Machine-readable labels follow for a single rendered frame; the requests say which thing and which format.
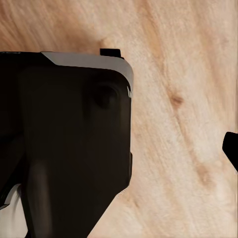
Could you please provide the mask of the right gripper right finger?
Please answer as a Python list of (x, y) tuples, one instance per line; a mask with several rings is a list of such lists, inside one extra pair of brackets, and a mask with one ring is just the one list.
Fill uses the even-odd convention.
[(238, 172), (238, 134), (227, 132), (222, 149)]

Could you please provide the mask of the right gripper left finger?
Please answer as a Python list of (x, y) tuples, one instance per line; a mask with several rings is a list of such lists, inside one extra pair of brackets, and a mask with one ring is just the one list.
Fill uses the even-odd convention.
[(21, 132), (0, 137), (0, 191), (26, 151)]

